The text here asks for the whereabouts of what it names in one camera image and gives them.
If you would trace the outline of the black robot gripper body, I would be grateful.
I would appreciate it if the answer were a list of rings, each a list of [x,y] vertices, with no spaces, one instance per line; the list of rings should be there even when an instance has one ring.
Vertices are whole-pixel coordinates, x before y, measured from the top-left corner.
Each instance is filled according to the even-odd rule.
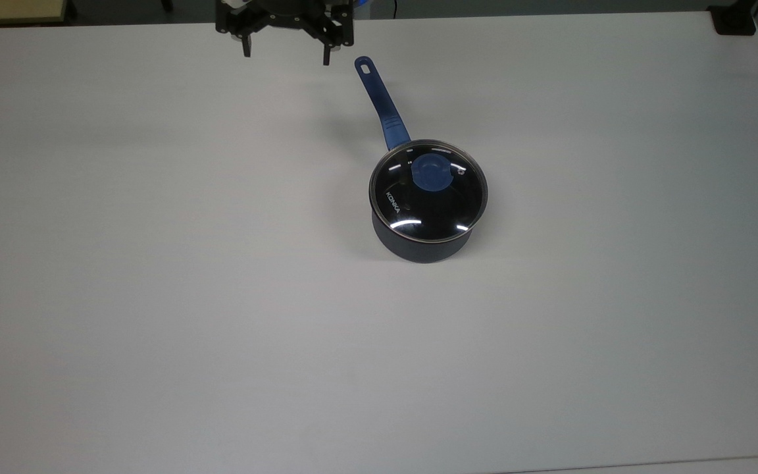
[[[217,19],[266,19],[265,28],[303,30],[317,40],[319,25],[354,26],[355,9],[355,1],[216,1],[215,29]]]

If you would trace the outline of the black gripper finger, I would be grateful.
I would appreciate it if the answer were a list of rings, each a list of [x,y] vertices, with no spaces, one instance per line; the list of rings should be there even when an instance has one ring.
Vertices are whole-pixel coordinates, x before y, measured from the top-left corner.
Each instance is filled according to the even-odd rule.
[[[354,45],[353,25],[319,25],[316,30],[318,40],[324,43],[324,66],[330,64],[332,52]]]
[[[217,19],[216,30],[241,43],[244,57],[251,56],[251,36],[268,26],[266,19]]]

